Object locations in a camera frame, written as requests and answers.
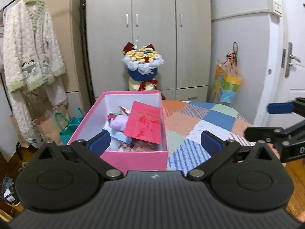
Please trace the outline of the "purple plush cloud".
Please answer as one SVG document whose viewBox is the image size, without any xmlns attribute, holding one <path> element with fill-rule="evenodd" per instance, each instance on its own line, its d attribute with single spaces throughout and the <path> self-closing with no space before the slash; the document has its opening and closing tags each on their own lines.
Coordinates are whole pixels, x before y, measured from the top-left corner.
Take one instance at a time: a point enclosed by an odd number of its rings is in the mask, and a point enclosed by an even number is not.
<svg viewBox="0 0 305 229">
<path fill-rule="evenodd" d="M 110 128 L 124 132 L 126 129 L 127 121 L 129 119 L 128 115 L 118 115 L 110 121 Z"/>
</svg>

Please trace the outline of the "pink floral scrunchie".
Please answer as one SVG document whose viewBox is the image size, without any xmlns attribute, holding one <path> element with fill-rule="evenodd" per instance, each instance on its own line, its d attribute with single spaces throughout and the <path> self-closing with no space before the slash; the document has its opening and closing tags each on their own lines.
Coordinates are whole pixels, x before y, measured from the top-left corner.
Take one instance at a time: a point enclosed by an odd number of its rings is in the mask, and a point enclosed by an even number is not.
<svg viewBox="0 0 305 229">
<path fill-rule="evenodd" d="M 131 143 L 131 145 L 121 142 L 120 147 L 125 152 L 155 152 L 158 148 L 158 144 L 142 140 L 135 140 Z"/>
</svg>

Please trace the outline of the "blue wet wipes pack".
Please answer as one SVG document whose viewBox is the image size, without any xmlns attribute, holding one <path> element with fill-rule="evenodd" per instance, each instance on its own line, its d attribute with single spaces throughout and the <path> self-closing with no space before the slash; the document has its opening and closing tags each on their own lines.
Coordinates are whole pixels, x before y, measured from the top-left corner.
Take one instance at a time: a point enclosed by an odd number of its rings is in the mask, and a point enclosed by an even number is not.
<svg viewBox="0 0 305 229">
<path fill-rule="evenodd" d="M 122 152 L 124 147 L 132 145 L 132 138 L 125 136 L 123 132 L 110 127 L 103 128 L 102 131 L 108 131 L 111 137 L 110 145 L 107 150 Z"/>
</svg>

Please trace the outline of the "white door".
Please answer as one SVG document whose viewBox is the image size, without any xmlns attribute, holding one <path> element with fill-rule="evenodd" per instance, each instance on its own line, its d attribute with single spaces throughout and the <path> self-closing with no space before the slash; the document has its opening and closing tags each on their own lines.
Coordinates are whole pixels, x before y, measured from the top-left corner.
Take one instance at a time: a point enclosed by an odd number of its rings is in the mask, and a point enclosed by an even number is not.
<svg viewBox="0 0 305 229">
<path fill-rule="evenodd" d="M 304 0 L 273 0 L 280 5 L 277 65 L 269 103 L 304 97 Z"/>
</svg>

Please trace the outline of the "pink storage box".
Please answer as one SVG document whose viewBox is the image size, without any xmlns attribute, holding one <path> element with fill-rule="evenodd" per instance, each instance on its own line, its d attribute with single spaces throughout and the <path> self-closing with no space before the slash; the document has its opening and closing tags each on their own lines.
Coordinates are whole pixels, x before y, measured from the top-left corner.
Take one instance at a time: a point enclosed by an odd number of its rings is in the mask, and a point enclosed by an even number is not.
<svg viewBox="0 0 305 229">
<path fill-rule="evenodd" d="M 159 91 L 112 91 L 104 92 L 94 103 L 68 141 L 89 140 L 102 131 L 108 122 L 108 114 L 117 112 L 119 106 L 130 109 L 137 101 L 157 108 L 161 119 L 162 143 L 155 152 L 119 152 L 107 150 L 101 159 L 122 171 L 165 171 L 168 161 L 168 141 L 161 92 Z"/>
</svg>

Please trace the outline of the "teal shopping bag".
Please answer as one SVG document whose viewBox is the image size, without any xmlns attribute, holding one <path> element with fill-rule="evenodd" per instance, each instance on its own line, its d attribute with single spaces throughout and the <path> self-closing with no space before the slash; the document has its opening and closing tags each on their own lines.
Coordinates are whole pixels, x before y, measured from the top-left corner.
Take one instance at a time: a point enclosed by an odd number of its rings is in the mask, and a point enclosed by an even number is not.
<svg viewBox="0 0 305 229">
<path fill-rule="evenodd" d="M 60 116 L 66 123 L 67 125 L 65 127 L 62 127 L 57 119 L 57 117 Z M 68 120 L 62 113 L 56 112 L 54 114 L 54 120 L 57 124 L 57 126 L 60 128 L 61 132 L 59 133 L 60 139 L 62 140 L 62 143 L 64 145 L 67 145 L 70 138 L 76 131 L 77 127 L 80 125 L 82 122 L 83 118 L 85 117 L 84 112 L 82 111 L 81 108 L 77 107 L 75 109 L 75 116 L 71 118 L 71 120 Z"/>
</svg>

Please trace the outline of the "patchwork tablecloth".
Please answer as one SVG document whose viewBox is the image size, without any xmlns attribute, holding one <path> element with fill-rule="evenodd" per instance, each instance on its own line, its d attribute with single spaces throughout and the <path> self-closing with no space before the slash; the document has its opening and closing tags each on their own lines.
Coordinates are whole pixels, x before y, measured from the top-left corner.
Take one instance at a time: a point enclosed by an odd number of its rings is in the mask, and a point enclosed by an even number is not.
<svg viewBox="0 0 305 229">
<path fill-rule="evenodd" d="M 163 100 L 162 103 L 169 151 L 168 171 L 186 174 L 210 158 L 201 146 L 203 131 L 224 141 L 234 139 L 241 145 L 255 145 L 243 137 L 251 124 L 233 108 L 210 102 Z"/>
</svg>

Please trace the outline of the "brown paper bag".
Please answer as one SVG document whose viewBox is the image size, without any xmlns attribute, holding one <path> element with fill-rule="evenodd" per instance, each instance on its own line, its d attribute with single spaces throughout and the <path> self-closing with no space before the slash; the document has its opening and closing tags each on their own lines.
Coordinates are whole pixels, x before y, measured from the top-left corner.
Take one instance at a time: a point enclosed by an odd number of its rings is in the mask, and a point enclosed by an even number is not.
<svg viewBox="0 0 305 229">
<path fill-rule="evenodd" d="M 55 122 L 54 115 L 56 112 L 62 113 L 67 119 L 69 119 L 67 108 L 66 106 L 62 105 L 57 108 L 54 108 L 52 111 L 46 111 L 46 113 L 44 113 L 40 118 L 36 119 L 35 122 L 37 122 L 37 130 L 43 139 L 51 139 L 57 145 L 63 145 L 63 142 L 60 139 L 59 135 L 61 129 Z M 24 148 L 28 148 L 30 144 L 21 135 L 16 119 L 13 115 L 10 116 L 10 119 L 17 134 L 17 138 L 20 145 Z"/>
</svg>

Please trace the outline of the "red white small packet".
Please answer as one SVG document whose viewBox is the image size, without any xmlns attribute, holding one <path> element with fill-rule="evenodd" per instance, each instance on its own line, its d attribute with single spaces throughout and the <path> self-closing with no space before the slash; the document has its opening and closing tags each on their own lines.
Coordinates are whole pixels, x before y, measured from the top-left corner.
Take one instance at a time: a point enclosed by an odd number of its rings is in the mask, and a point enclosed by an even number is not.
<svg viewBox="0 0 305 229">
<path fill-rule="evenodd" d="M 115 119 L 118 115 L 127 115 L 129 116 L 131 109 L 127 109 L 123 106 L 119 106 L 119 111 L 118 112 L 112 112 L 108 114 L 108 119 Z"/>
</svg>

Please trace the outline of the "colourful gift bag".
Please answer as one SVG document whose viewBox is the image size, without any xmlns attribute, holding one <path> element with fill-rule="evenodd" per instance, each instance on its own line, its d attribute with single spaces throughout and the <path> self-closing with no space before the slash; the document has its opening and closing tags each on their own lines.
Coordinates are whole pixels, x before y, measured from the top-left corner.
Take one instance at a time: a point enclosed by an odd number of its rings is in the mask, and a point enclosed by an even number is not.
<svg viewBox="0 0 305 229">
<path fill-rule="evenodd" d="M 218 62 L 214 74 L 214 92 L 220 102 L 233 103 L 241 77 L 237 69 L 236 53 L 228 53 L 226 61 Z"/>
</svg>

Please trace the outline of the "cream gift box with ribbon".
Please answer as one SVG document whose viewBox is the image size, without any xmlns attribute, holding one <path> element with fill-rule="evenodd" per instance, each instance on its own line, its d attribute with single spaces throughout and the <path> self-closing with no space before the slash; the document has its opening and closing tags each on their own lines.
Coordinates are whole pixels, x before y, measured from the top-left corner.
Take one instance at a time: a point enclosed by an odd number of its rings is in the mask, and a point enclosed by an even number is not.
<svg viewBox="0 0 305 229">
<path fill-rule="evenodd" d="M 135 90 L 140 90 L 140 91 L 152 91 L 156 90 L 156 86 L 158 84 L 158 81 L 155 79 L 148 80 L 148 81 L 136 81 L 132 79 L 131 77 L 128 80 L 128 85 L 129 85 L 129 90 L 130 91 L 135 91 Z"/>
</svg>

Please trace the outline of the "flower bouquet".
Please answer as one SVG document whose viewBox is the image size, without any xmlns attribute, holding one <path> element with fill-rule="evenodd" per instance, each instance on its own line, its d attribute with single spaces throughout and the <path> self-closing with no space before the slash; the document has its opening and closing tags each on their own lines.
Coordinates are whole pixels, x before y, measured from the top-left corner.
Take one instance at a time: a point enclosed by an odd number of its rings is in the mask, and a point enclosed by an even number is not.
<svg viewBox="0 0 305 229">
<path fill-rule="evenodd" d="M 152 44 L 138 48 L 136 44 L 128 42 L 123 49 L 122 62 L 127 67 L 130 78 L 135 81 L 153 80 L 158 68 L 164 65 L 162 56 L 155 50 Z"/>
</svg>

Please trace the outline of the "white knit cardigan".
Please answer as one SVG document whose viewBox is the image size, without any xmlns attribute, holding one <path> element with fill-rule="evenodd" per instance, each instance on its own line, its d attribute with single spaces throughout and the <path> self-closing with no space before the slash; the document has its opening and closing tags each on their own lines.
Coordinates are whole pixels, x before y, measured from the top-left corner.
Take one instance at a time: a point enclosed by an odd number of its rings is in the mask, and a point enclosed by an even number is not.
<svg viewBox="0 0 305 229">
<path fill-rule="evenodd" d="M 43 88 L 54 107 L 68 103 L 62 75 L 66 68 L 51 14 L 42 0 L 21 0 L 5 17 L 3 65 L 13 115 L 31 144 L 42 141 L 26 95 Z"/>
</svg>

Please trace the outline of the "beige wardrobe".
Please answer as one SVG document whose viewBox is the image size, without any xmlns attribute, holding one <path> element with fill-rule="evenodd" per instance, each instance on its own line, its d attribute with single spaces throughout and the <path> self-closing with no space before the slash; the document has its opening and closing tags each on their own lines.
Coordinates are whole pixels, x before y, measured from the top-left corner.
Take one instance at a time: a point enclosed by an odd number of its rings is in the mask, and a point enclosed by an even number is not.
<svg viewBox="0 0 305 229">
<path fill-rule="evenodd" d="M 169 100 L 206 101 L 211 55 L 210 0 L 85 0 L 93 97 L 127 90 L 124 46 L 153 45 L 164 59 L 157 88 Z"/>
</svg>

